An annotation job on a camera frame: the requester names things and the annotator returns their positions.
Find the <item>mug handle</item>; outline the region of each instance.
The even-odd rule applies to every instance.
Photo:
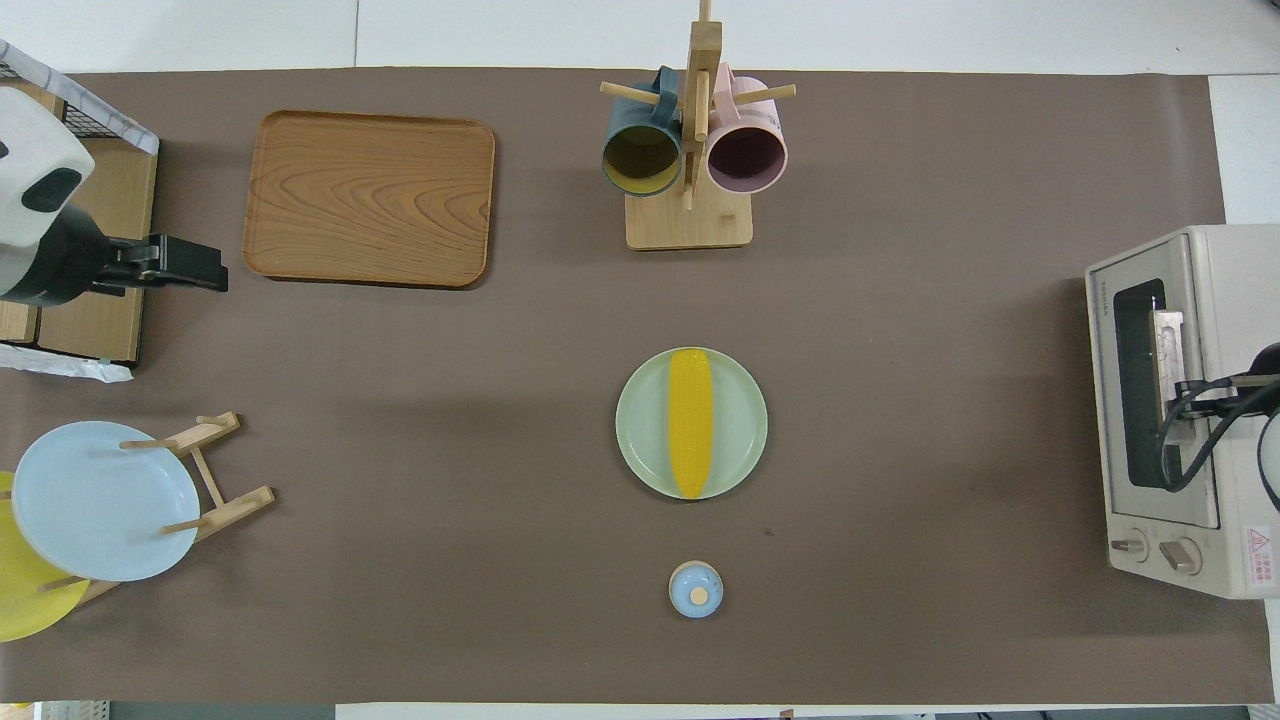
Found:
[[[649,88],[658,94],[658,104],[653,106],[653,122],[658,126],[667,126],[676,114],[676,100],[678,99],[676,70],[663,65],[658,68],[658,76],[653,78]]]
[[[721,63],[716,68],[716,111],[724,123],[736,123],[742,119],[733,104],[733,70],[728,69],[728,63]]]

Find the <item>wooden mug holder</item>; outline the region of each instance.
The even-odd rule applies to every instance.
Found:
[[[722,190],[707,174],[707,126],[712,110],[712,82],[719,67],[723,24],[710,20],[710,0],[700,0],[698,20],[689,33],[681,132],[681,172],[667,191],[650,197],[626,196],[627,247],[631,250],[689,250],[740,247],[751,242],[751,196]],[[658,95],[625,85],[602,82],[600,92],[654,105]],[[785,85],[733,96],[735,105],[792,97]]]
[[[157,533],[177,533],[179,530],[196,528],[195,542],[200,542],[218,530],[243,520],[275,501],[275,493],[273,493],[271,488],[268,486],[252,489],[239,497],[233,497],[232,500],[223,498],[223,492],[218,487],[218,482],[214,480],[214,474],[209,469],[209,462],[205,460],[205,455],[201,448],[238,428],[239,418],[237,418],[234,413],[223,413],[221,415],[212,416],[200,415],[196,418],[195,427],[165,439],[124,441],[120,443],[120,450],[164,447],[178,457],[191,455],[191,457],[196,461],[196,469],[200,470],[201,479],[205,482],[205,488],[209,491],[209,497],[214,502],[212,510],[205,512],[200,518],[186,523],[175,523],[173,525],[156,528]],[[5,493],[0,497],[0,500],[6,500],[9,495],[10,493]],[[77,578],[72,575],[45,583],[40,585],[38,589],[41,592],[47,592],[73,585],[76,583],[82,583],[86,579],[90,580],[90,585],[88,589],[84,591],[84,596],[81,598],[78,605],[84,605],[119,584],[109,580],[95,580],[92,578]]]

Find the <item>warning label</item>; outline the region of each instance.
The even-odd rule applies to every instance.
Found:
[[[1252,525],[1244,530],[1244,542],[1248,547],[1249,585],[1254,588],[1275,587],[1275,573],[1271,564],[1271,527]]]

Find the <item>mug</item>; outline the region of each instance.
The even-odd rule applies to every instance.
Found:
[[[604,177],[627,195],[657,195],[671,187],[680,174],[677,85],[676,70],[663,65],[652,83],[632,86],[658,94],[657,105],[613,99],[600,168]]]
[[[760,192],[787,169],[778,105],[773,100],[735,105],[733,96],[767,86],[733,77],[728,63],[716,72],[716,109],[707,120],[707,174],[728,192]]]

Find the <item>white floor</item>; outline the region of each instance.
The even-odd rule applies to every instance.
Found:
[[[63,72],[681,67],[696,6],[695,0],[0,0],[0,38]],[[1210,90],[1226,220],[1280,223],[1280,9],[1266,0],[716,0],[713,18],[724,22],[726,59],[741,68],[1216,76]],[[1267,603],[1267,616],[1272,657],[1280,659],[1280,601]],[[1280,688],[1277,667],[1280,661],[1272,662]],[[669,720],[781,710],[389,703],[343,706],[339,717],[502,712]]]

